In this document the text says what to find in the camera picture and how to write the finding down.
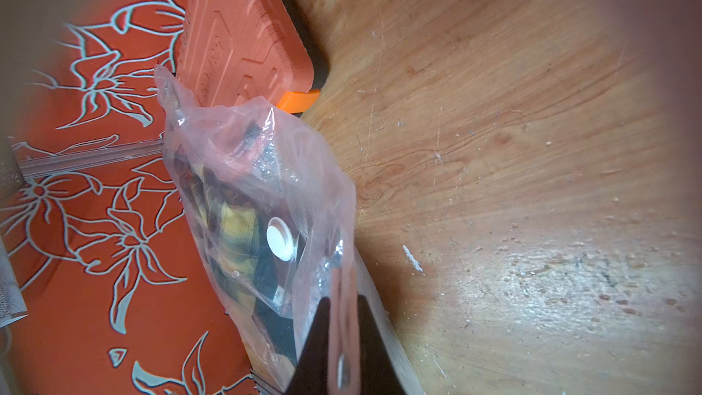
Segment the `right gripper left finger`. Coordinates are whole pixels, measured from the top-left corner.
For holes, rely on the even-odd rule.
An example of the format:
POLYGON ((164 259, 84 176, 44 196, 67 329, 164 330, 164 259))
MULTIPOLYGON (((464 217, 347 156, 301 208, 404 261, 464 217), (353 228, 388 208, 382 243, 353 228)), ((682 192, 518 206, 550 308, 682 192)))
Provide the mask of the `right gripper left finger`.
POLYGON ((285 395, 327 395, 329 321, 331 302, 322 298, 305 346, 285 395))

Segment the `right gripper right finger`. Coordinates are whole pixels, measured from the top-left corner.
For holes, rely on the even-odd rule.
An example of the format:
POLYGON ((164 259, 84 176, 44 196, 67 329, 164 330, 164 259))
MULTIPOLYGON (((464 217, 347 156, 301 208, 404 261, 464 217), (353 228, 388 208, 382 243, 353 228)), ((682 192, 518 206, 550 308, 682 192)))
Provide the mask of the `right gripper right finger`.
POLYGON ((405 395, 365 296, 358 296, 360 393, 405 395))

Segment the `clear plastic vacuum bag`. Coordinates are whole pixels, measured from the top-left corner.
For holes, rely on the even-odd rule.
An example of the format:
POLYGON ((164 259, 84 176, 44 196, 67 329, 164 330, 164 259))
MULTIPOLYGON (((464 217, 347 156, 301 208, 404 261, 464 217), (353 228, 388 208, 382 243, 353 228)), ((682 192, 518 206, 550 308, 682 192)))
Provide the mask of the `clear plastic vacuum bag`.
POLYGON ((163 66, 164 162, 254 374, 283 394, 419 394, 325 139, 257 97, 201 107, 163 66))

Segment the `yellow black plaid shirt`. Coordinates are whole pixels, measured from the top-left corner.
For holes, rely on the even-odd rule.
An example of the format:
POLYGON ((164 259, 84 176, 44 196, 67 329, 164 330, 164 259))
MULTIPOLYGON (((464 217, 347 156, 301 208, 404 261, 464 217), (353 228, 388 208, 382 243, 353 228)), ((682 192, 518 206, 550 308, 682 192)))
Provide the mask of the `yellow black plaid shirt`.
POLYGON ((287 269, 266 241, 272 215, 211 169, 191 161, 181 146, 172 164, 217 288, 240 305, 260 302, 285 313, 292 305, 287 269))

